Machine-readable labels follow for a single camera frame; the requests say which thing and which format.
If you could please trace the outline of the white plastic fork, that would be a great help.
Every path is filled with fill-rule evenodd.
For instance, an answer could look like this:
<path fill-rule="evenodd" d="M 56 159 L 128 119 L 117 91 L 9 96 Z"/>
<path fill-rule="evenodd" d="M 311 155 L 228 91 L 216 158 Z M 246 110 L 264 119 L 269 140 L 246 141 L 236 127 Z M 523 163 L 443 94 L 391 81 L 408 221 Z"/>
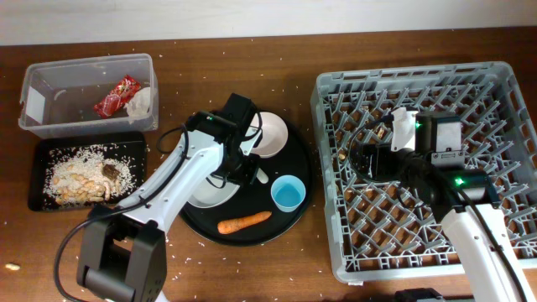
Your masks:
<path fill-rule="evenodd" d="M 267 184 L 269 182 L 268 175 L 261 168 L 258 168 L 256 177 L 261 184 Z"/>

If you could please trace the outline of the light grey plate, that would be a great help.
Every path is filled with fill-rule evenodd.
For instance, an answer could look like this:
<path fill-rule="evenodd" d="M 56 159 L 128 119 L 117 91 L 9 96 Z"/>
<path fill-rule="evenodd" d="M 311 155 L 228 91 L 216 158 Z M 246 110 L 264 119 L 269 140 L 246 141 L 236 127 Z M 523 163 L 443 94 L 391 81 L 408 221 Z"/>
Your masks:
<path fill-rule="evenodd" d="M 194 191 L 188 203 L 197 208 L 211 208 L 219 206 L 232 198 L 240 189 L 239 185 L 210 176 Z"/>

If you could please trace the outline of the pink bowl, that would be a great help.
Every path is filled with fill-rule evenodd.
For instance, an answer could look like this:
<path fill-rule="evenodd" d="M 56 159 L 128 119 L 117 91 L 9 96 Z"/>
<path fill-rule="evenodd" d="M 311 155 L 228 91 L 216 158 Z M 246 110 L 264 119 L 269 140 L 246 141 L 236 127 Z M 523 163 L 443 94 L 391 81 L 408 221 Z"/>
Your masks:
<path fill-rule="evenodd" d="M 289 132 L 285 121 L 272 112 L 260 112 L 263 122 L 261 140 L 251 152 L 262 159 L 275 156 L 287 143 Z"/>

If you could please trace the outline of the blue cup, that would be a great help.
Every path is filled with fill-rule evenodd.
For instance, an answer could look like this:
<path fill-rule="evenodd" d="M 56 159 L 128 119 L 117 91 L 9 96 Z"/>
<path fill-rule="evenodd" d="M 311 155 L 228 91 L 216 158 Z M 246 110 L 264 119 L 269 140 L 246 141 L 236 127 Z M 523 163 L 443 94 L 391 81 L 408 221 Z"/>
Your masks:
<path fill-rule="evenodd" d="M 279 210 L 292 212 L 305 200 L 306 188 L 298 177 L 282 175 L 272 183 L 270 194 Z"/>

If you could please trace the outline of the orange carrot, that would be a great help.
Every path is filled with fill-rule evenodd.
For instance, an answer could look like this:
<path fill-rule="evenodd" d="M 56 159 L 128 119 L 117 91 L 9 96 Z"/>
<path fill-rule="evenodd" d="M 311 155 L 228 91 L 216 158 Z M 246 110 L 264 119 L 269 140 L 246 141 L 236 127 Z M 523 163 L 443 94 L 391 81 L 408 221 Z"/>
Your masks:
<path fill-rule="evenodd" d="M 257 214 L 245 217 L 234 218 L 220 221 L 217 224 L 217 230 L 220 234 L 227 235 L 238 232 L 244 228 L 259 224 L 268 220 L 272 216 L 271 211 L 262 211 Z"/>

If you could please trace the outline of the white tissue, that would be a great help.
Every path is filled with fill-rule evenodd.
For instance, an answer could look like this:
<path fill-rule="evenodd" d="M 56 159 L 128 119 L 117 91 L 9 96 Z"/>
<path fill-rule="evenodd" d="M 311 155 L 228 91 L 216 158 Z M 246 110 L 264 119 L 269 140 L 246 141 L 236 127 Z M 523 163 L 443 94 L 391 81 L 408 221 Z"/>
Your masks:
<path fill-rule="evenodd" d="M 145 87 L 136 92 L 133 98 L 125 104 L 127 115 L 130 118 L 141 117 L 149 110 L 151 102 L 151 89 Z"/>

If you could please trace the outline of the brown food scrap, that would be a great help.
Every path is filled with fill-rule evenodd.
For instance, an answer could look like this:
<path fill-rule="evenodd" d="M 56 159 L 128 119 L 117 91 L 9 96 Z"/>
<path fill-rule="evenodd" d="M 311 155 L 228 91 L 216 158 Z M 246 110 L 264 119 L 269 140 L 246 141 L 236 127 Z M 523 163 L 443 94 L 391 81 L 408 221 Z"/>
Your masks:
<path fill-rule="evenodd" d="M 104 164 L 102 166 L 102 175 L 110 180 L 115 180 L 120 175 L 120 171 L 112 164 Z"/>

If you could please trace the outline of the red snack wrapper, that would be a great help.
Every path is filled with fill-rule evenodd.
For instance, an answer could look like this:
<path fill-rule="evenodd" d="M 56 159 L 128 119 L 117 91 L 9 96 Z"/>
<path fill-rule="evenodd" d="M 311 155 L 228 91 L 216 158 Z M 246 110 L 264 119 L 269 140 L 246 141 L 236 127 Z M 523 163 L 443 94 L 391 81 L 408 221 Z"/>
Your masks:
<path fill-rule="evenodd" d="M 109 118 L 122 109 L 141 89 L 141 84 L 130 75 L 125 75 L 109 93 L 94 107 L 94 112 L 101 118 Z"/>

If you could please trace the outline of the rice and peanut waste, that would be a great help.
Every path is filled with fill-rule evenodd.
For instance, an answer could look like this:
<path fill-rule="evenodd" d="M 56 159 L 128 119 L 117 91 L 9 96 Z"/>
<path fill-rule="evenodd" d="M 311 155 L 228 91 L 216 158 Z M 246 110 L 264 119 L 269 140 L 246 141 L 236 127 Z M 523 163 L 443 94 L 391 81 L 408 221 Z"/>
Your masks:
<path fill-rule="evenodd" d="M 135 158 L 121 155 L 125 148 L 92 144 L 83 147 L 54 148 L 47 154 L 44 194 L 56 205 L 86 206 L 108 203 L 135 188 Z M 102 175 L 102 166 L 112 164 L 120 171 L 115 180 Z"/>

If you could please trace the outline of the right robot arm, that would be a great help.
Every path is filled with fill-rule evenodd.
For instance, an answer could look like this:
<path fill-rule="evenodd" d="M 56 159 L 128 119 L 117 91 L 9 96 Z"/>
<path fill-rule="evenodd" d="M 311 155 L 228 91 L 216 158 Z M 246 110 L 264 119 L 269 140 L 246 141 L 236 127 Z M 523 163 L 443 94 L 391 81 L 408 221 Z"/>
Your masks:
<path fill-rule="evenodd" d="M 533 301 L 491 178 L 465 166 L 461 130 L 454 112 L 399 108 L 357 128 L 347 159 L 362 180 L 415 191 L 455 248 L 476 301 Z"/>

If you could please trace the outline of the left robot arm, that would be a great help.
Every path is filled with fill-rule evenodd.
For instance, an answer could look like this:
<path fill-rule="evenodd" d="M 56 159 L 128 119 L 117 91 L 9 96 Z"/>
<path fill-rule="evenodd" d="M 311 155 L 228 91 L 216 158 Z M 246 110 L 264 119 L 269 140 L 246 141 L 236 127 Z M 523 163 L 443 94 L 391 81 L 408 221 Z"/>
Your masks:
<path fill-rule="evenodd" d="M 60 282 L 60 260 L 69 240 L 82 232 L 76 282 L 111 301 L 164 301 L 166 235 L 187 201 L 210 176 L 249 185 L 259 156 L 251 150 L 262 136 L 262 120 L 248 98 L 231 94 L 220 111 L 198 112 L 179 130 L 177 146 L 131 195 L 113 208 L 95 206 L 62 240 L 53 278 L 60 294 L 74 300 Z"/>

